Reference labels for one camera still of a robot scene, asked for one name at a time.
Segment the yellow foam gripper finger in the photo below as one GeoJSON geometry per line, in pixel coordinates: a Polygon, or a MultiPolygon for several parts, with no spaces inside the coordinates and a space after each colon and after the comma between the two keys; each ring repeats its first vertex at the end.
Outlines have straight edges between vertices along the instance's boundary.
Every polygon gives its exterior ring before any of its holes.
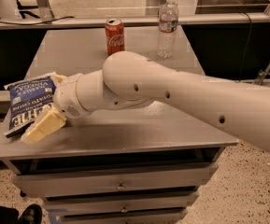
{"type": "Polygon", "coordinates": [[[65,115],[55,105],[44,105],[40,114],[22,135],[24,143],[36,143],[60,130],[66,124],[65,115]]]}
{"type": "Polygon", "coordinates": [[[66,76],[58,75],[56,73],[52,73],[50,75],[50,83],[55,87],[60,86],[61,83],[64,82],[65,80],[66,80],[66,76]]]}

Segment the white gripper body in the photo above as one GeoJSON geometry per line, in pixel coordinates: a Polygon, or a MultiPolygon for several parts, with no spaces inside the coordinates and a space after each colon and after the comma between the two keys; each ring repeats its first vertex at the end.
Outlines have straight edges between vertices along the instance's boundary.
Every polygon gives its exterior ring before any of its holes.
{"type": "Polygon", "coordinates": [[[53,102],[68,119],[79,119],[90,115],[78,100],[77,83],[80,77],[81,74],[66,77],[53,94],[53,102]]]}

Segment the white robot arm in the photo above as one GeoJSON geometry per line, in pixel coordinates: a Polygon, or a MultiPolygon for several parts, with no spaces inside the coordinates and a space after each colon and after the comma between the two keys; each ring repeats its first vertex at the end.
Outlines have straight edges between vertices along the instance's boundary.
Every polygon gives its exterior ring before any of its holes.
{"type": "Polygon", "coordinates": [[[96,110],[158,101],[270,153],[270,87],[176,71],[131,51],[110,55],[98,71],[51,79],[53,103],[26,130],[25,143],[96,110]]]}

